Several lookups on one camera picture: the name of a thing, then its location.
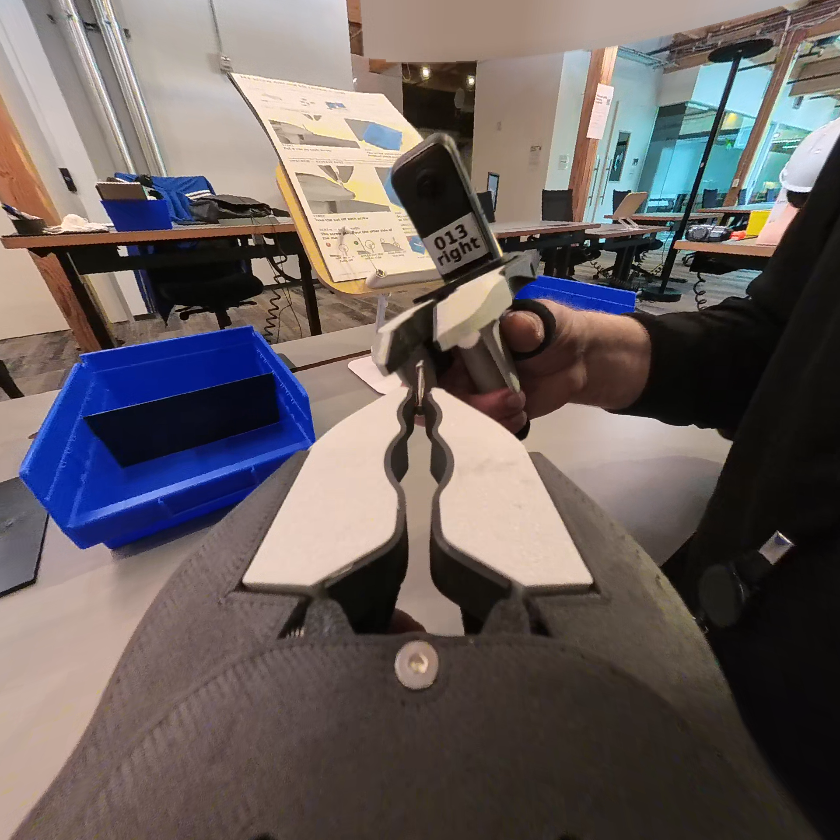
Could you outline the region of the wooden desk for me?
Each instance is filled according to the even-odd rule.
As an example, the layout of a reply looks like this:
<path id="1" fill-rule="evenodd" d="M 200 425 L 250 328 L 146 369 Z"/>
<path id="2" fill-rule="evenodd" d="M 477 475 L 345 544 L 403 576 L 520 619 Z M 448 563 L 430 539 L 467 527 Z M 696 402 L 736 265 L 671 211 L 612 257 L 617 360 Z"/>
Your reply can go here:
<path id="1" fill-rule="evenodd" d="M 680 254 L 692 254 L 688 269 L 696 275 L 693 283 L 696 309 L 707 305 L 706 279 L 722 276 L 738 270 L 762 270 L 776 250 L 776 245 L 758 243 L 757 239 L 725 241 L 691 241 L 681 239 L 675 250 Z"/>
<path id="2" fill-rule="evenodd" d="M 95 302 L 83 277 L 95 274 L 219 261 L 296 256 L 311 335 L 320 335 L 319 305 L 312 276 L 313 260 L 291 220 L 269 224 L 194 225 L 139 232 L 85 234 L 20 234 L 2 237 L 7 250 L 25 250 L 38 269 L 47 271 L 47 286 L 59 303 L 81 352 L 117 346 L 109 321 Z"/>

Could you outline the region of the person's black clothed torso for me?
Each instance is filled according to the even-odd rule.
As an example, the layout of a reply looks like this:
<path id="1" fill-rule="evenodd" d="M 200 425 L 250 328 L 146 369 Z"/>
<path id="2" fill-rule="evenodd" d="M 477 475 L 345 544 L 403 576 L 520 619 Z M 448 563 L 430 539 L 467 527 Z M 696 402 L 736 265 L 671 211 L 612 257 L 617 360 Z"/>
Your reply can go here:
<path id="1" fill-rule="evenodd" d="M 838 149 L 767 265 L 810 270 L 838 259 Z M 739 622 L 707 630 L 742 718 L 823 838 L 838 838 L 838 442 L 778 434 L 752 409 L 732 436 L 706 512 L 674 582 L 695 614 L 710 565 L 776 531 L 795 544 Z"/>

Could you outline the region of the printed instruction sheet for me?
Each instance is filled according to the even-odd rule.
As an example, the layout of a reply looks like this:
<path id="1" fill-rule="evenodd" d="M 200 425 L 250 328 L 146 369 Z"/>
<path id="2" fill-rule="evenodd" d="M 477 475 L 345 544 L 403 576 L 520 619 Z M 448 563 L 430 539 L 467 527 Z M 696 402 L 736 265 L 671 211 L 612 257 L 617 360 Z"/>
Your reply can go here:
<path id="1" fill-rule="evenodd" d="M 229 78 L 276 150 L 280 193 L 322 284 L 362 297 L 440 280 L 391 184 L 422 137 L 386 96 Z"/>

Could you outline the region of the black office chair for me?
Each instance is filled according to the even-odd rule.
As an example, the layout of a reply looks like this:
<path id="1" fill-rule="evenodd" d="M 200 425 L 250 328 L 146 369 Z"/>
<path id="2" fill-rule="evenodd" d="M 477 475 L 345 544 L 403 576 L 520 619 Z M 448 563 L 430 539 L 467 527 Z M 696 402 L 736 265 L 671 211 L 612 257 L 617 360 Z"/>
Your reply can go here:
<path id="1" fill-rule="evenodd" d="M 146 269 L 145 287 L 164 323 L 174 313 L 180 320 L 208 313 L 217 327 L 232 326 L 229 310 L 249 306 L 264 290 L 251 269 L 231 263 Z"/>

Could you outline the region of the black floor lamp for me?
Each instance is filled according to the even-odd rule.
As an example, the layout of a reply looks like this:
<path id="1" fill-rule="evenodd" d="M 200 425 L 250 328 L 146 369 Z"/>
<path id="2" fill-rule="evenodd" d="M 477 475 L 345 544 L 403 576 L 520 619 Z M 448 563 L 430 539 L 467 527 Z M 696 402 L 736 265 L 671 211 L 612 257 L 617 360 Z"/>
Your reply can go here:
<path id="1" fill-rule="evenodd" d="M 733 44 L 718 47 L 709 54 L 708 60 L 711 64 L 729 64 L 728 77 L 726 79 L 721 93 L 721 98 L 717 106 L 717 110 L 715 112 L 714 120 L 712 121 L 712 124 L 710 126 L 706 146 L 704 147 L 704 150 L 700 157 L 694 182 L 688 194 L 685 211 L 682 215 L 682 218 L 679 220 L 679 224 L 675 228 L 673 241 L 665 258 L 663 268 L 658 276 L 658 285 L 655 285 L 655 283 L 652 281 L 646 286 L 645 289 L 641 290 L 639 295 L 640 301 L 665 303 L 675 302 L 680 299 L 680 291 L 669 287 L 670 275 L 674 268 L 677 258 L 676 245 L 684 237 L 684 234 L 688 227 L 688 222 L 690 220 L 690 216 L 694 210 L 694 206 L 697 201 L 697 195 L 700 190 L 700 185 L 707 168 L 707 163 L 710 159 L 711 151 L 718 136 L 721 122 L 723 121 L 723 117 L 725 116 L 728 99 L 734 81 L 736 79 L 742 60 L 752 59 L 756 56 L 761 56 L 762 54 L 769 51 L 773 46 L 774 42 L 771 38 L 748 38 Z"/>

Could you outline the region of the blue jacket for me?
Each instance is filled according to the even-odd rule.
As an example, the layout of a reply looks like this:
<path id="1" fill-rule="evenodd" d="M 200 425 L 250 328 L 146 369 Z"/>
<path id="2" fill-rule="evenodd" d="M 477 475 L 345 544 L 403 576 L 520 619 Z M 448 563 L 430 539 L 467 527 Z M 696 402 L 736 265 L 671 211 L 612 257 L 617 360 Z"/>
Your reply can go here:
<path id="1" fill-rule="evenodd" d="M 215 195 L 212 184 L 202 175 L 152 176 L 116 172 L 109 180 L 141 184 L 151 201 L 160 200 L 166 204 L 172 228 L 197 224 L 192 214 L 192 200 Z M 166 321 L 172 305 L 159 303 L 152 288 L 151 273 L 146 269 L 136 269 L 133 273 L 147 309 Z"/>

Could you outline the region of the blue plastic bin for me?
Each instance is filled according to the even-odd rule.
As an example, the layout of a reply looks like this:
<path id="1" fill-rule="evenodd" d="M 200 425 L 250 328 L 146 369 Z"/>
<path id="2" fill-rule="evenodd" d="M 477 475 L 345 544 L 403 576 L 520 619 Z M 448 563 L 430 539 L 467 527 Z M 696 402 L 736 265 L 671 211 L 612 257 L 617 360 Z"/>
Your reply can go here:
<path id="1" fill-rule="evenodd" d="M 635 312 L 637 295 L 631 290 L 551 276 L 537 276 L 516 295 L 517 300 L 553 301 L 580 311 L 628 314 Z"/>
<path id="2" fill-rule="evenodd" d="M 85 353 L 20 477 L 81 549 L 243 500 L 312 446 L 307 391 L 253 328 Z"/>

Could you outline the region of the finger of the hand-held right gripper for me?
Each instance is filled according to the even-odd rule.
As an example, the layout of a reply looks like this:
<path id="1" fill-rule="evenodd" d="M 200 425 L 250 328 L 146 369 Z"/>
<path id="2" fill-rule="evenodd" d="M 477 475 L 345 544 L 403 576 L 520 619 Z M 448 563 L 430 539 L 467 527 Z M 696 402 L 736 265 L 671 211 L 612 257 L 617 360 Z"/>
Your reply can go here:
<path id="1" fill-rule="evenodd" d="M 507 282 L 467 282 L 436 304 L 436 346 L 452 350 L 499 320 L 511 305 Z"/>
<path id="2" fill-rule="evenodd" d="M 409 308 L 378 328 L 374 336 L 374 365 L 383 375 L 414 377 L 423 363 L 426 377 L 438 376 L 433 346 L 434 308 Z"/>

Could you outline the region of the black badge reel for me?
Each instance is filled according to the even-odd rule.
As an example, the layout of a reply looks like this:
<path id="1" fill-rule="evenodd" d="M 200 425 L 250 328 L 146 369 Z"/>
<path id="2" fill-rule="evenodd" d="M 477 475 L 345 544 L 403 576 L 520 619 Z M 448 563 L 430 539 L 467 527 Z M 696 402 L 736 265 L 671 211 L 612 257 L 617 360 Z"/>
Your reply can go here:
<path id="1" fill-rule="evenodd" d="M 758 549 L 708 566 L 697 583 L 697 620 L 705 629 L 733 627 L 772 569 L 795 547 L 776 531 Z"/>

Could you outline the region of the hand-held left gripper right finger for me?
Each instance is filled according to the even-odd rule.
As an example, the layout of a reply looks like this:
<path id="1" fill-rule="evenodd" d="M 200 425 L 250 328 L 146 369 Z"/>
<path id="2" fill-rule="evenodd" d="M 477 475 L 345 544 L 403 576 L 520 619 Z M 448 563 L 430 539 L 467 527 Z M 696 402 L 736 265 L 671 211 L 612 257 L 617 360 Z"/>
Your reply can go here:
<path id="1" fill-rule="evenodd" d="M 525 592 L 591 589 L 592 573 L 523 443 L 440 387 L 426 399 L 432 534 L 445 558 Z"/>

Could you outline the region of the small blue bin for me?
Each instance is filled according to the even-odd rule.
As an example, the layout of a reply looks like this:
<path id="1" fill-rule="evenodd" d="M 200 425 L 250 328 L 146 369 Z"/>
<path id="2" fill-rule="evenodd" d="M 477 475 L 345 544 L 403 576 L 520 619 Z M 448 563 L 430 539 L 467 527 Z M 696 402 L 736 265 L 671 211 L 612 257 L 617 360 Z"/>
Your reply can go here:
<path id="1" fill-rule="evenodd" d="M 101 200 L 102 208 L 120 233 L 173 229 L 170 208 L 165 199 Z"/>

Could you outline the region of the paper poster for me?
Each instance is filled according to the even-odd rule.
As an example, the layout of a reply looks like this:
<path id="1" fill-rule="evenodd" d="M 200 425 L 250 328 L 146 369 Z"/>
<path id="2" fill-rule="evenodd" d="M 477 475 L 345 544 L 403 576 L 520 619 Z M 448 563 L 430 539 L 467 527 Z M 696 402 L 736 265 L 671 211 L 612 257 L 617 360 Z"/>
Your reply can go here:
<path id="1" fill-rule="evenodd" d="M 595 89 L 591 115 L 586 128 L 585 137 L 588 140 L 601 140 L 606 130 L 614 98 L 614 87 L 598 83 Z"/>

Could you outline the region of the black flat plate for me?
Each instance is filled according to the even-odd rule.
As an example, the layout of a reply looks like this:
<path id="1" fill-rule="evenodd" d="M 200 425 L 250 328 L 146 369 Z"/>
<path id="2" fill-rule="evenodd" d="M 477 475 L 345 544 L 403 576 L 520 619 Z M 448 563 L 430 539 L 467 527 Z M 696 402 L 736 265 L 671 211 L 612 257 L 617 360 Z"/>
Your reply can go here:
<path id="1" fill-rule="evenodd" d="M 1 483 L 1 596 L 36 583 L 49 515 L 20 478 Z"/>

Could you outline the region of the black bag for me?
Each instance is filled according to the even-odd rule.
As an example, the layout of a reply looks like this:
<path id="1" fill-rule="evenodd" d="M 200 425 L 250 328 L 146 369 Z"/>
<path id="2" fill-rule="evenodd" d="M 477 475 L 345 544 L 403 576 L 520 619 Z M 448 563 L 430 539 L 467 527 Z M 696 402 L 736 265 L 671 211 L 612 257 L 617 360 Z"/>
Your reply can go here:
<path id="1" fill-rule="evenodd" d="M 223 221 L 273 217 L 274 209 L 246 196 L 204 194 L 189 196 L 190 212 L 195 221 L 220 224 Z"/>

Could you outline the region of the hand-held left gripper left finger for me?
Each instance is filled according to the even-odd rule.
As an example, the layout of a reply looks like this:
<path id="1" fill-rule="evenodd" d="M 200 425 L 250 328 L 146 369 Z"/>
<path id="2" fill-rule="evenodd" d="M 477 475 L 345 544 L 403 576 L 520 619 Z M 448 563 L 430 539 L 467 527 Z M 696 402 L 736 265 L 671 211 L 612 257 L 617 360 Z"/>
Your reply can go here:
<path id="1" fill-rule="evenodd" d="M 413 392 L 397 387 L 334 425 L 309 449 L 244 588 L 313 592 L 359 569 L 400 533 Z"/>

